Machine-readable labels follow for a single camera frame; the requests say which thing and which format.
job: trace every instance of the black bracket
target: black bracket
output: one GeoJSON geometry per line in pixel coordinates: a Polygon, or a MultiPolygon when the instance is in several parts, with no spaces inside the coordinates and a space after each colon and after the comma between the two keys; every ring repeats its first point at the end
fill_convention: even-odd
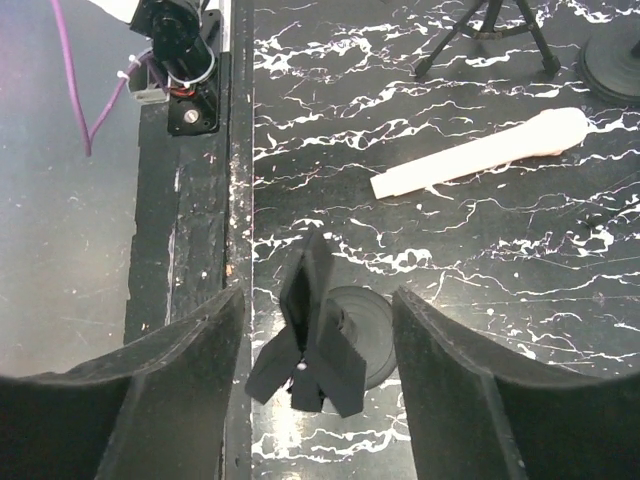
{"type": "Polygon", "coordinates": [[[169,97],[168,132],[173,136],[214,133],[220,127],[220,51],[223,17],[219,10],[203,13],[200,36],[213,53],[211,75],[190,88],[172,89],[169,97]]]}

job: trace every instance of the gray floor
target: gray floor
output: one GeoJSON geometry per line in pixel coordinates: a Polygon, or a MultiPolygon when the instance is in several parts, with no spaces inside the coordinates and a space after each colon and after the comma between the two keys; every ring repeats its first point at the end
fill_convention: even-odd
{"type": "MultiPolygon", "coordinates": [[[[62,6],[92,123],[145,40],[62,6]]],[[[47,0],[0,1],[0,58],[0,373],[64,371],[122,345],[139,106],[123,96],[84,156],[47,0]]]]}

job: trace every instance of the cable tie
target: cable tie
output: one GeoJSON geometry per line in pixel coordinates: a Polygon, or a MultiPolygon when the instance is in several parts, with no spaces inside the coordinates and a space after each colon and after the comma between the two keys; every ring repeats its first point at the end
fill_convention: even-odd
{"type": "Polygon", "coordinates": [[[138,67],[142,66],[142,62],[135,55],[129,55],[129,63],[135,63],[138,67]]]}

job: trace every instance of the black tripod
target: black tripod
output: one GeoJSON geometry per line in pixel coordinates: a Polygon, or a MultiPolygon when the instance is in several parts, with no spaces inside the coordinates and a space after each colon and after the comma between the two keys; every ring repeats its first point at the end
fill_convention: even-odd
{"type": "Polygon", "coordinates": [[[458,32],[461,32],[471,38],[476,40],[500,40],[501,38],[511,37],[513,35],[519,35],[521,33],[531,32],[533,35],[536,44],[538,45],[538,49],[542,54],[542,65],[544,66],[545,72],[550,76],[554,76],[558,70],[560,70],[560,61],[558,57],[556,57],[549,48],[547,41],[544,39],[542,35],[542,31],[540,30],[540,26],[538,22],[536,22],[536,17],[533,15],[531,11],[531,7],[527,3],[527,0],[515,0],[518,8],[520,9],[520,13],[522,13],[522,17],[525,20],[524,25],[519,25],[517,27],[511,28],[503,28],[496,30],[495,25],[498,20],[498,15],[500,14],[500,9],[502,8],[502,0],[478,0],[477,3],[471,7],[471,9],[464,14],[464,16],[453,26],[451,31],[447,34],[446,37],[440,42],[440,44],[435,48],[431,55],[428,58],[422,59],[415,70],[416,80],[420,80],[425,74],[429,71],[433,62],[435,62],[436,58],[444,47],[446,47],[453,37],[456,36],[458,32]],[[475,13],[484,5],[485,3],[489,3],[487,6],[487,12],[485,14],[484,22],[482,23],[482,27],[480,30],[476,30],[471,28],[467,22],[471,20],[471,17],[475,15],[475,13]]]}

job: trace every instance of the black mount plate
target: black mount plate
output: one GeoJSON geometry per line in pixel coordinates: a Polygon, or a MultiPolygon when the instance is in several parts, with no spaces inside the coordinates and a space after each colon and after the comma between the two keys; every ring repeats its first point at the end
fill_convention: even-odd
{"type": "Polygon", "coordinates": [[[211,48],[216,59],[211,77],[194,87],[194,93],[188,98],[171,95],[169,98],[169,119],[167,129],[170,135],[194,136],[214,133],[220,126],[220,50],[223,17],[219,10],[205,12],[202,18],[200,35],[211,48]],[[187,112],[197,112],[192,123],[185,120],[187,112]]]}

